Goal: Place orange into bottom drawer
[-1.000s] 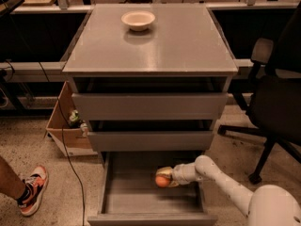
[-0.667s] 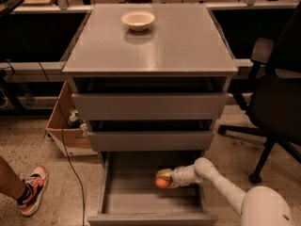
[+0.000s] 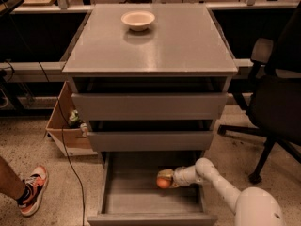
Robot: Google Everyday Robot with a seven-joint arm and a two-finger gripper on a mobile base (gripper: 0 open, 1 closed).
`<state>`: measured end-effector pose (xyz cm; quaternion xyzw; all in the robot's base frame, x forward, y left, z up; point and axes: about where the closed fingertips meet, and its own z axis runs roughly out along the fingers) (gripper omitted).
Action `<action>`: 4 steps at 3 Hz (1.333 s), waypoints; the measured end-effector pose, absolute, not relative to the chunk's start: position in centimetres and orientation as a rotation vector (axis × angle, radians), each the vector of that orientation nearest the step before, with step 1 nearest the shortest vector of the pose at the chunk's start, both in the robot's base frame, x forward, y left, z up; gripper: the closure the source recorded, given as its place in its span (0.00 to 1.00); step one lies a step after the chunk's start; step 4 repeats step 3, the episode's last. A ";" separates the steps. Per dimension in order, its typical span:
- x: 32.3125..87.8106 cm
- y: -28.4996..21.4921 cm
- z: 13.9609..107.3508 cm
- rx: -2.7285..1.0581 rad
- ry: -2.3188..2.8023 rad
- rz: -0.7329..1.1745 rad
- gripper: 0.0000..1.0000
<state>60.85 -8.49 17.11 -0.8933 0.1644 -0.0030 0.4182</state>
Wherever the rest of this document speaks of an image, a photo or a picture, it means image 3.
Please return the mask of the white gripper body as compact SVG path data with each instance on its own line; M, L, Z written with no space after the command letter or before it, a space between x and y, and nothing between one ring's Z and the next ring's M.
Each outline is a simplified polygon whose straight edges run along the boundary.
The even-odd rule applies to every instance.
M187 167L176 168L173 173L173 181L177 186L189 186L191 185L191 171Z

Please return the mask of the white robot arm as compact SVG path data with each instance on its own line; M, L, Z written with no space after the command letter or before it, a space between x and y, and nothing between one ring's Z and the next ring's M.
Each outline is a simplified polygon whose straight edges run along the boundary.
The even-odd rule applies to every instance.
M163 189L204 182L209 182L227 204L235 226L286 226L281 207L269 192L254 186L239 190L207 158L200 158L190 167L160 170L156 179Z

